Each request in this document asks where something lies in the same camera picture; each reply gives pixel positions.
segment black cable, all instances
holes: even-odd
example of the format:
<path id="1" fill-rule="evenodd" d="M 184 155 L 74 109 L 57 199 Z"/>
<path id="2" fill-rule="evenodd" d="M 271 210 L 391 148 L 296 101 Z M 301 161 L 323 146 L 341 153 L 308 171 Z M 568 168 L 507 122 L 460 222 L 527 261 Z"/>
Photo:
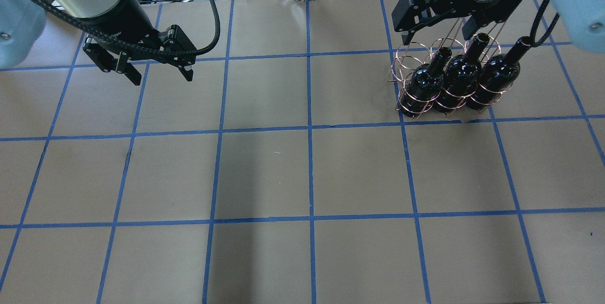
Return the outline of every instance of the black cable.
<path id="1" fill-rule="evenodd" d="M 542 0 L 542 4 L 538 8 L 538 13 L 536 13 L 536 17 L 534 18 L 534 23 L 532 24 L 531 31 L 529 32 L 529 38 L 532 41 L 532 48 L 539 47 L 546 41 L 548 36 L 551 35 L 551 32 L 553 32 L 553 29 L 555 28 L 555 25 L 559 20 L 559 14 L 557 13 L 553 17 L 553 21 L 551 22 L 550 26 L 546 29 L 544 35 L 538 41 L 536 41 L 536 33 L 538 32 L 538 28 L 540 26 L 540 20 L 542 20 L 542 17 L 544 16 L 544 11 L 546 11 L 546 7 L 548 7 L 550 1 L 551 0 Z"/>
<path id="2" fill-rule="evenodd" d="M 44 10 L 48 11 L 49 13 L 56 16 L 57 18 L 63 20 L 64 22 L 67 22 L 67 24 L 70 24 L 71 26 L 75 26 L 76 28 L 78 28 L 86 33 L 89 33 L 90 35 L 92 35 L 93 37 L 96 37 L 100 41 L 108 42 L 108 43 L 111 43 L 122 49 L 131 50 L 132 52 L 139 52 L 141 54 L 147 54 L 149 56 L 159 56 L 162 58 L 179 58 L 179 57 L 184 57 L 184 56 L 199 56 L 201 54 L 205 54 L 205 53 L 209 52 L 210 50 L 212 50 L 212 48 L 214 48 L 216 46 L 216 43 L 218 43 L 218 39 L 219 39 L 220 33 L 221 33 L 220 20 L 218 18 L 218 9 L 216 9 L 216 4 L 214 3 L 214 0 L 209 0 L 210 7 L 212 8 L 212 14 L 214 15 L 214 24 L 215 24 L 214 38 L 212 39 L 212 41 L 210 41 L 210 44 L 208 44 L 206 47 L 201 48 L 199 50 L 179 51 L 179 52 L 167 52 L 167 51 L 161 51 L 161 50 L 154 50 L 151 48 L 146 48 L 146 47 L 142 47 L 140 45 L 135 45 L 132 43 L 128 43 L 126 41 L 122 41 L 121 39 L 117 39 L 115 37 L 112 37 L 111 35 L 101 32 L 95 28 L 87 26 L 86 24 L 84 24 L 80 20 L 78 20 L 77 18 L 75 18 L 71 15 L 68 15 L 67 13 L 64 13 L 63 11 L 61 11 L 57 7 L 53 6 L 46 0 L 30 0 L 30 1 L 41 6 Z"/>

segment wine bottle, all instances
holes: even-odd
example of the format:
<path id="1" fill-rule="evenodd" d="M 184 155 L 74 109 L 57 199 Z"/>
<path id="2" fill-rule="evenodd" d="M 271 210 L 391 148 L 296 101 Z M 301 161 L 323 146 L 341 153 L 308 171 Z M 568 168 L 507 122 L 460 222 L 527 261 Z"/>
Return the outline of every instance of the wine bottle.
<path id="1" fill-rule="evenodd" d="M 404 115 L 417 117 L 431 108 L 431 102 L 443 87 L 443 67 L 451 55 L 449 48 L 440 48 L 430 63 L 422 64 L 414 71 L 399 98 L 399 108 Z"/>
<path id="2" fill-rule="evenodd" d="M 464 105 L 464 99 L 475 90 L 475 80 L 481 74 L 479 58 L 490 42 L 485 33 L 476 35 L 466 54 L 452 59 L 445 70 L 443 92 L 435 100 L 433 108 L 440 113 L 451 113 Z"/>
<path id="3" fill-rule="evenodd" d="M 519 59 L 531 48 L 531 44 L 532 41 L 529 37 L 521 37 L 510 48 L 508 54 L 493 56 L 477 78 L 477 91 L 468 98 L 467 106 L 482 112 L 494 101 L 497 101 L 501 94 L 519 77 L 521 72 Z"/>

